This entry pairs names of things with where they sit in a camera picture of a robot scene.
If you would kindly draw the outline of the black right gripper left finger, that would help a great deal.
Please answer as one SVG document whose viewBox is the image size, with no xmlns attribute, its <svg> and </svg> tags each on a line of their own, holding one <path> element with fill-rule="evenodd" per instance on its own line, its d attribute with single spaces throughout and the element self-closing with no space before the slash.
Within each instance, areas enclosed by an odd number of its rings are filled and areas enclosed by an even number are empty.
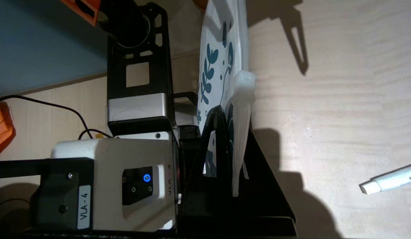
<svg viewBox="0 0 411 239">
<path fill-rule="evenodd" d="M 207 148 L 215 133 L 216 177 L 203 174 Z M 232 155 L 227 121 L 221 106 L 210 110 L 202 135 L 199 127 L 182 127 L 179 141 L 181 211 L 193 216 L 228 213 L 232 199 Z"/>
</svg>

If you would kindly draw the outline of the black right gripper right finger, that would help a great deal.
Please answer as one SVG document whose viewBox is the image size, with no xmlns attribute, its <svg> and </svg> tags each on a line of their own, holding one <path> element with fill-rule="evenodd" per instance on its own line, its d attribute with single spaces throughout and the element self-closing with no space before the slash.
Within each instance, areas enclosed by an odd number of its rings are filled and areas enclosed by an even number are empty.
<svg viewBox="0 0 411 239">
<path fill-rule="evenodd" d="M 251 216 L 295 219 L 295 214 L 251 129 L 248 132 L 244 163 L 249 179 L 239 179 L 239 195 L 233 197 L 233 206 L 241 207 L 242 213 Z"/>
</svg>

